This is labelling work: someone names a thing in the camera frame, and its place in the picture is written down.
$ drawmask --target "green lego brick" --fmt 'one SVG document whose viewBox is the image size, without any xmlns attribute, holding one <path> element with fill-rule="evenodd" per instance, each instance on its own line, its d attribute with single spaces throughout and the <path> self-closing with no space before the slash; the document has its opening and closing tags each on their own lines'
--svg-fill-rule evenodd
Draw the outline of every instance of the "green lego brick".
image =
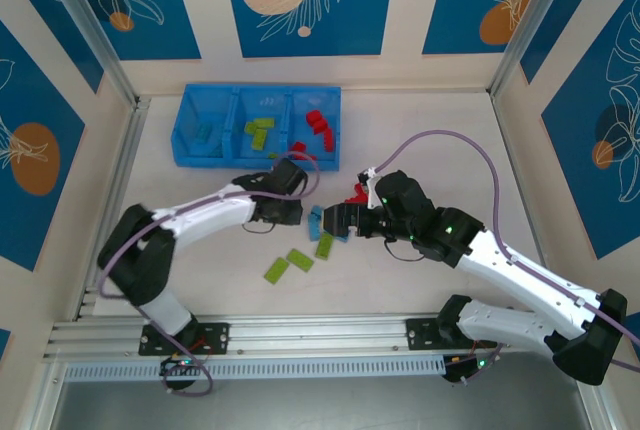
<svg viewBox="0 0 640 430">
<path fill-rule="evenodd" d="M 280 277 L 284 274 L 284 271 L 289 268 L 289 262 L 284 258 L 278 258 L 271 268 L 264 274 L 264 279 L 272 285 L 278 283 Z"/>
<path fill-rule="evenodd" d="M 256 132 L 253 134 L 253 140 L 251 141 L 251 148 L 258 152 L 264 150 L 264 144 L 267 142 L 267 131 L 261 128 L 256 128 Z"/>
<path fill-rule="evenodd" d="M 328 233 L 323 233 L 318 242 L 318 248 L 316 249 L 316 258 L 320 260 L 329 260 L 329 253 L 331 253 L 331 245 L 333 244 L 333 237 Z"/>
<path fill-rule="evenodd" d="M 254 118 L 253 123 L 258 128 L 273 128 L 276 126 L 276 119 L 273 117 Z"/>
<path fill-rule="evenodd" d="M 258 128 L 258 126 L 255 123 L 247 122 L 244 125 L 244 133 L 246 133 L 247 135 L 253 135 L 254 133 L 256 133 L 256 128 Z"/>
<path fill-rule="evenodd" d="M 304 253 L 299 252 L 295 248 L 287 255 L 287 260 L 293 263 L 300 270 L 308 272 L 313 266 L 313 260 L 307 257 Z"/>
</svg>

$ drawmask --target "red block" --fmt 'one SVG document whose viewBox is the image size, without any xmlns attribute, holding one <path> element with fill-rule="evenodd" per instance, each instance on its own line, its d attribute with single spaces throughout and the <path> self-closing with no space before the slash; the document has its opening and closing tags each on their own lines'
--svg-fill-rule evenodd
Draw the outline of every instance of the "red block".
<svg viewBox="0 0 640 430">
<path fill-rule="evenodd" d="M 322 116 L 322 112 L 320 110 L 311 110 L 309 113 L 307 113 L 307 123 L 310 127 L 313 127 L 313 124 L 318 120 L 322 120 L 322 118 L 324 117 Z"/>
<path fill-rule="evenodd" d="M 326 152 L 333 152 L 335 145 L 333 143 L 333 130 L 327 128 L 324 131 L 324 149 Z"/>
<path fill-rule="evenodd" d="M 317 135 L 319 133 L 322 133 L 328 127 L 329 127 L 329 123 L 327 123 L 327 120 L 324 117 L 322 117 L 322 119 L 318 120 L 313 124 L 313 134 Z"/>
<path fill-rule="evenodd" d="M 365 193 L 360 183 L 355 184 L 353 189 L 356 191 L 356 196 L 347 198 L 344 203 L 367 203 L 369 201 L 369 196 Z"/>
<path fill-rule="evenodd" d="M 291 146 L 291 151 L 305 153 L 307 151 L 307 146 L 302 142 L 296 142 Z M 296 160 L 305 160 L 305 158 L 299 155 L 294 155 L 293 158 Z"/>
</svg>

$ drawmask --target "blue plastic organizer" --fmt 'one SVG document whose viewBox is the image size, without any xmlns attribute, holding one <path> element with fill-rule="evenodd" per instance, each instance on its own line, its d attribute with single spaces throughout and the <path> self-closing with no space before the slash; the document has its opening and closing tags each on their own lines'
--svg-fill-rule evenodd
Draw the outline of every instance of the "blue plastic organizer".
<svg viewBox="0 0 640 430">
<path fill-rule="evenodd" d="M 300 141 L 320 170 L 339 170 L 340 103 L 339 87 L 189 84 L 171 133 L 173 158 L 182 167 L 270 168 L 269 153 L 284 153 Z M 333 130 L 333 152 L 325 152 L 323 134 L 314 135 L 307 124 L 307 113 L 316 109 Z M 255 151 L 244 127 L 260 117 L 273 117 L 275 127 L 264 150 Z M 306 160 L 296 164 L 313 168 Z"/>
</svg>

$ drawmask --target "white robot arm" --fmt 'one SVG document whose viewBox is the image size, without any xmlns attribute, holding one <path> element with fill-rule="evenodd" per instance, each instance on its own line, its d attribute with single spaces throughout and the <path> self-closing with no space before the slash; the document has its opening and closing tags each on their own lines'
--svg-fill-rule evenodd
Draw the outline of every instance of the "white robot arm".
<svg viewBox="0 0 640 430">
<path fill-rule="evenodd" d="M 585 304 L 621 323 L 627 304 L 622 295 L 582 288 L 507 247 L 512 256 L 508 260 L 484 224 L 456 208 L 435 208 L 420 185 L 402 171 L 378 177 L 370 170 L 359 177 L 368 188 L 368 204 L 342 203 L 326 209 L 325 231 L 345 236 L 354 226 L 357 236 L 410 241 L 424 257 L 484 278 L 533 310 L 491 307 L 453 295 L 437 318 L 444 340 L 466 337 L 517 346 L 551 357 L 576 380 L 602 383 L 621 333 Z M 536 275 L 569 289 L 578 299 Z"/>
</svg>

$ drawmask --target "floor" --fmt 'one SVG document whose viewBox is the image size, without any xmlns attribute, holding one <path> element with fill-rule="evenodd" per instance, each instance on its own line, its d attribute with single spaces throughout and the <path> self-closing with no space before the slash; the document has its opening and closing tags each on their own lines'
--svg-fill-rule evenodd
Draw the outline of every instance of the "floor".
<svg viewBox="0 0 640 430">
<path fill-rule="evenodd" d="M 216 192 L 234 169 L 179 168 L 169 137 L 180 97 L 154 97 L 143 129 L 123 209 L 142 202 L 149 209 L 171 207 Z M 427 129 L 461 132 L 481 144 L 501 178 L 501 229 L 508 243 L 536 258 L 525 215 L 493 107 L 485 93 L 345 91 L 342 104 L 342 159 L 339 172 L 323 172 L 318 190 L 303 202 L 329 206 L 353 194 L 356 175 L 382 163 L 402 142 Z M 491 227 L 492 183 L 475 151 L 447 137 L 408 147 L 389 167 L 422 185 L 436 206 L 461 208 Z M 191 245 L 174 258 L 169 285 L 196 315 L 304 315 L 414 313 L 438 311 L 452 293 L 494 305 L 516 305 L 511 297 L 473 276 L 430 261 L 394 260 L 381 239 L 335 242 L 329 261 L 316 260 L 309 273 L 290 267 L 277 285 L 263 274 L 292 248 L 313 255 L 306 216 L 300 227 L 278 227 L 268 235 L 240 227 Z M 393 247 L 415 257 L 408 244 Z M 134 315 L 127 304 L 98 298 L 95 316 Z"/>
</svg>

